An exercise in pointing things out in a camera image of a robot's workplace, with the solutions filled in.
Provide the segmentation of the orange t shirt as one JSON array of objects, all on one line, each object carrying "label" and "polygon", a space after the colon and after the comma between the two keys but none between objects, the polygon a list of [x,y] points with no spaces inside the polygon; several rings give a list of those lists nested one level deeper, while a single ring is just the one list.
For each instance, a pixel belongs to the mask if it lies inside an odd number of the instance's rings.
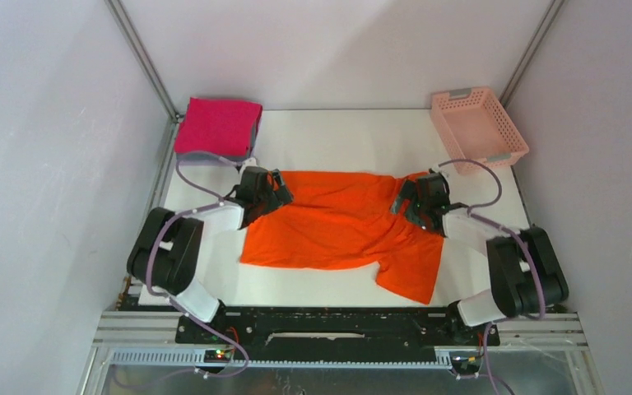
[{"label": "orange t shirt", "polygon": [[404,183],[420,174],[286,171],[282,178],[293,201],[248,227],[242,263],[323,271],[377,263],[378,286],[431,302],[444,239],[390,210]]}]

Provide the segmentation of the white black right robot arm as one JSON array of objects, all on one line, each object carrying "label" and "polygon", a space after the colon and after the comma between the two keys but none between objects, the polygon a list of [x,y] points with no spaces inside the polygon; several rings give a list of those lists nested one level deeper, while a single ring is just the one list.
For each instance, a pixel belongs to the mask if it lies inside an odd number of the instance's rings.
[{"label": "white black right robot arm", "polygon": [[405,181],[391,211],[486,258],[489,288],[448,306],[445,331],[457,344],[468,343],[480,325],[517,317],[541,319],[548,307],[568,299],[568,282],[544,229],[515,230],[464,203],[451,202],[448,181],[441,173],[431,171]]}]

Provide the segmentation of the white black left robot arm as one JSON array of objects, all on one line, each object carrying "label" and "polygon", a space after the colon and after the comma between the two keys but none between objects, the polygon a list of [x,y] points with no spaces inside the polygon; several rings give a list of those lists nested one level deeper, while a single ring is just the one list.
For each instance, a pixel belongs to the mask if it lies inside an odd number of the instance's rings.
[{"label": "white black left robot arm", "polygon": [[228,231],[247,228],[257,219],[293,202],[280,170],[249,165],[240,181],[217,201],[186,211],[155,207],[147,214],[127,260],[127,273],[151,295],[162,296],[191,318],[206,342],[218,342],[227,332],[217,314],[223,303],[198,279],[202,243]]}]

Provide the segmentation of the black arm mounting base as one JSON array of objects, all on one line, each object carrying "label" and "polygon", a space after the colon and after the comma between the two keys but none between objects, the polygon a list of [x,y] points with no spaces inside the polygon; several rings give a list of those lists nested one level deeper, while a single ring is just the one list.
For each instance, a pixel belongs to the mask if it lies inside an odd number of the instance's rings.
[{"label": "black arm mounting base", "polygon": [[226,307],[201,328],[180,317],[175,341],[237,342],[253,364],[404,364],[442,361],[448,346],[480,352],[484,328],[466,326],[444,308]]}]

